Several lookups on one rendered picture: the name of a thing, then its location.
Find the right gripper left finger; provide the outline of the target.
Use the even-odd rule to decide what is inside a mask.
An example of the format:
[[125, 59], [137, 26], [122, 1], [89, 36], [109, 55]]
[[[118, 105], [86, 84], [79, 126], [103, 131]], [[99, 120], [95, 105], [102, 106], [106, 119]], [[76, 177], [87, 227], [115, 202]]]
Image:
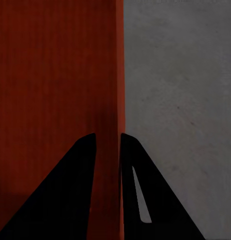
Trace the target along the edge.
[[0, 231], [0, 240], [86, 240], [96, 134], [79, 138]]

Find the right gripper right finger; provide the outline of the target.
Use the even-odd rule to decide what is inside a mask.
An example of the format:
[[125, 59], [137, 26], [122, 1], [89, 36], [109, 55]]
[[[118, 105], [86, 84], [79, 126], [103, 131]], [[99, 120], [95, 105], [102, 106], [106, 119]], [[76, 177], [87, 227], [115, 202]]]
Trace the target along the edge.
[[[133, 167], [152, 223], [141, 220]], [[206, 240], [140, 144], [121, 134], [124, 240]]]

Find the storage box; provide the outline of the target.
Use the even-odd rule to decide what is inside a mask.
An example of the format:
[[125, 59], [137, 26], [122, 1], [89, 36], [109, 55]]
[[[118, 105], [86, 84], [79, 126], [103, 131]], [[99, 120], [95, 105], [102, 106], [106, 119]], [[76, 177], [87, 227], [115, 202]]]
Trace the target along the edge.
[[124, 0], [0, 0], [0, 231], [96, 136], [86, 240], [125, 240]]

